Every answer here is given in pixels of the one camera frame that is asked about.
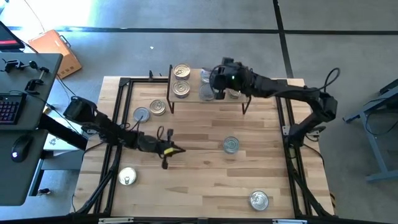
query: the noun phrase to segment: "concrete floor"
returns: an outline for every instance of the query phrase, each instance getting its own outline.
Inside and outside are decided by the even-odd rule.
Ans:
[[[55,26],[277,28],[272,0],[28,2],[46,29]],[[285,29],[398,29],[395,0],[279,0],[279,6]],[[61,8],[65,14],[62,17],[59,16]],[[24,31],[15,31],[24,40],[41,32],[23,1],[7,4],[0,19],[8,26],[25,27]],[[98,98],[105,75],[147,75],[149,70],[166,74],[169,64],[181,62],[192,67],[211,67],[220,63],[223,56],[234,57],[268,77],[286,77],[277,34],[61,34],[72,44],[83,65],[83,69],[66,78],[65,83],[77,95],[93,101]],[[322,86],[332,68],[341,68],[340,78],[328,87],[328,92],[339,102],[338,117],[327,124],[320,138],[328,183],[336,196],[337,215],[398,223],[398,180],[365,182],[366,175],[379,171],[376,160],[360,123],[344,124],[341,120],[397,78],[397,36],[286,35],[286,39],[294,77],[304,78],[308,86]],[[67,104],[66,94],[58,83],[49,102],[60,108]],[[388,125],[380,123],[378,128],[384,130]],[[393,160],[398,161],[398,153],[394,152],[396,134],[394,130],[380,142],[392,151]],[[45,174],[42,186],[55,189],[55,193],[49,197],[29,197],[21,207],[0,207],[0,219],[68,213],[77,175],[62,171]]]

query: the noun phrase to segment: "black robotic arm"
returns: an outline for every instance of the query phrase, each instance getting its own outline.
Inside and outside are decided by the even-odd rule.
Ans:
[[[321,91],[326,86],[308,88],[307,86],[286,85],[280,80],[260,76],[243,66],[242,63],[234,62],[232,58],[223,58],[222,64],[213,69],[210,75],[210,86],[218,90],[215,92],[217,100],[224,99],[224,90],[230,88],[246,96],[263,98],[279,96],[308,103],[313,111],[312,114],[289,129],[289,144],[294,146],[303,146],[307,133],[312,132],[320,123],[336,118],[337,101],[325,91]]]

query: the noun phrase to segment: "wooden table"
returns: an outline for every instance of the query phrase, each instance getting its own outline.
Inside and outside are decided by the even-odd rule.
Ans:
[[[111,117],[120,77],[104,77],[98,109]],[[303,85],[302,79],[288,79]],[[128,122],[140,106],[152,100],[165,101],[164,83],[134,84]],[[125,94],[119,118],[122,116]],[[310,113],[306,103],[292,101],[296,122]],[[123,149],[120,170],[133,167],[137,182],[116,185],[112,216],[129,217],[218,217],[218,218],[293,218],[287,169],[279,119],[274,98],[253,98],[246,115],[241,105],[181,103],[175,113],[151,116],[140,131],[156,135],[157,128],[174,129],[174,141],[187,152],[169,159],[169,170],[160,167],[156,154]],[[227,136],[239,139],[239,152],[226,154],[222,142]],[[99,143],[91,139],[88,147]],[[318,144],[305,140],[318,150]],[[86,153],[78,179],[74,204],[79,209],[93,193],[100,179],[106,146]],[[310,149],[302,148],[307,184],[326,211],[333,213],[322,160]],[[270,198],[265,212],[248,204],[249,194],[264,191]],[[300,206],[304,211],[298,190]],[[105,190],[102,208],[106,204]]]

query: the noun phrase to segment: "yellow tag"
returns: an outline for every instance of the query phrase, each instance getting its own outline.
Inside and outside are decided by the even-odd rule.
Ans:
[[[170,148],[168,148],[168,149],[166,149],[165,151],[164,151],[164,154],[166,155],[166,154],[169,154],[169,153],[171,153],[171,152],[173,152],[174,151],[174,149],[172,148],[172,147],[170,147]]]

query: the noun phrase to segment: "cardboard box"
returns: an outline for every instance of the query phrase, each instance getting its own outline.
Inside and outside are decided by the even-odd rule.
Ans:
[[[63,55],[61,66],[58,70],[58,75],[61,78],[65,78],[81,69],[79,61],[70,50],[70,44],[55,30],[49,30],[30,40],[29,45],[40,53],[60,53]]]

